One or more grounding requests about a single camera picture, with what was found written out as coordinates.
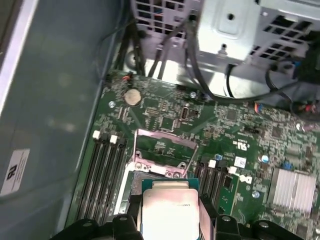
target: heatsink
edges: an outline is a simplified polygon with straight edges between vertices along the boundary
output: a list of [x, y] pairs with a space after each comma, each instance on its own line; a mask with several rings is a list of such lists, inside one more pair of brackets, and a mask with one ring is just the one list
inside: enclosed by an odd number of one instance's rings
[[294, 171], [275, 168], [268, 203], [291, 211], [309, 214], [316, 189], [316, 178]]

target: green circuit board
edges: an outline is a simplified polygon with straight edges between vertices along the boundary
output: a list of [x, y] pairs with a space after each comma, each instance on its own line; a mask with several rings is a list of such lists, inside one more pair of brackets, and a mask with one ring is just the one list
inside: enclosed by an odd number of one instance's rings
[[[268, 202], [268, 194], [275, 168], [285, 167], [289, 171], [315, 176], [318, 186], [318, 127], [303, 131], [302, 126], [306, 123], [283, 110], [263, 106], [261, 113], [257, 114], [250, 103], [220, 104], [203, 99], [201, 93], [194, 89], [142, 76], [134, 76], [128, 82], [123, 79], [125, 75], [124, 72], [113, 71], [108, 76], [111, 83], [102, 91], [91, 129], [91, 136], [94, 131], [100, 131], [125, 139], [125, 149], [121, 155], [124, 160], [118, 164], [117, 173], [112, 177], [114, 186], [109, 199], [109, 216], [117, 201], [126, 163], [133, 154], [135, 131], [144, 129], [167, 132], [196, 142], [199, 146], [196, 161], [224, 161], [228, 168], [236, 167], [236, 173], [228, 174], [228, 183], [224, 183], [220, 191], [218, 209], [221, 213], [232, 215], [244, 225], [260, 219], [270, 220], [305, 239], [316, 239], [320, 228], [320, 201], [316, 188], [310, 214], [275, 208]], [[128, 90], [132, 89], [134, 91], [128, 95]], [[271, 116], [275, 121], [266, 120], [264, 116]], [[188, 164], [193, 153], [192, 150], [169, 141], [143, 137], [137, 142], [137, 148], [144, 158], [172, 166], [181, 162]], [[95, 141], [90, 138], [67, 225], [72, 224], [79, 216], [107, 219], [99, 218], [95, 213], [79, 215], [94, 151], [97, 151]], [[189, 177], [193, 176], [195, 169], [194, 163], [189, 168]], [[250, 177], [250, 183], [240, 176]], [[133, 178], [134, 173], [130, 173], [121, 202], [124, 209], [132, 191]], [[103, 184], [98, 183], [99, 179], [96, 179], [92, 186], [97, 186], [96, 189], [101, 191]], [[254, 197], [254, 192], [258, 192], [259, 196]]]

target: motherboard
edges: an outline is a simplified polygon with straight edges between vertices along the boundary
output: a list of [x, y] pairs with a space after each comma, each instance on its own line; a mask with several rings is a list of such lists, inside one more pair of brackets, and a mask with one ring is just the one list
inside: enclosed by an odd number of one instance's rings
[[320, 128], [287, 111], [221, 104], [144, 76], [108, 75], [67, 226], [125, 213], [143, 179], [199, 178], [220, 214], [320, 237]]

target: sticker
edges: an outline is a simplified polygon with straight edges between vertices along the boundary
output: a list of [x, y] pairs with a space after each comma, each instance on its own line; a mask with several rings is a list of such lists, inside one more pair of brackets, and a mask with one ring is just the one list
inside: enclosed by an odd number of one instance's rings
[[247, 162], [246, 158], [236, 156], [234, 160], [234, 166], [244, 169], [246, 166], [246, 162]]
[[9, 195], [19, 190], [29, 153], [29, 148], [13, 151], [0, 196]]

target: screw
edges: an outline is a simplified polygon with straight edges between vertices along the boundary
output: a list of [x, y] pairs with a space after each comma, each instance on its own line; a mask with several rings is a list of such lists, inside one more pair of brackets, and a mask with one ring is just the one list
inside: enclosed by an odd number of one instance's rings
[[109, 102], [109, 108], [113, 109], [116, 106], [116, 103], [114, 101]]
[[228, 216], [223, 216], [223, 217], [222, 217], [222, 220], [225, 221], [225, 222], [230, 222], [230, 221], [231, 221], [231, 218], [228, 217]]
[[190, 98], [195, 99], [196, 97], [197, 94], [194, 91], [190, 92]]
[[259, 225], [260, 225], [260, 227], [265, 228], [265, 229], [269, 227], [268, 223], [266, 223], [264, 221], [259, 222]]
[[180, 178], [180, 174], [179, 174], [178, 172], [175, 172], [175, 173], [173, 174], [173, 178], [174, 178], [174, 179]]
[[258, 192], [258, 191], [253, 191], [253, 192], [252, 192], [252, 197], [253, 197], [254, 199], [258, 199], [258, 198], [260, 197], [260, 192]]
[[139, 162], [137, 162], [134, 166], [136, 169], [141, 169], [141, 167], [142, 167], [141, 163], [139, 163]]

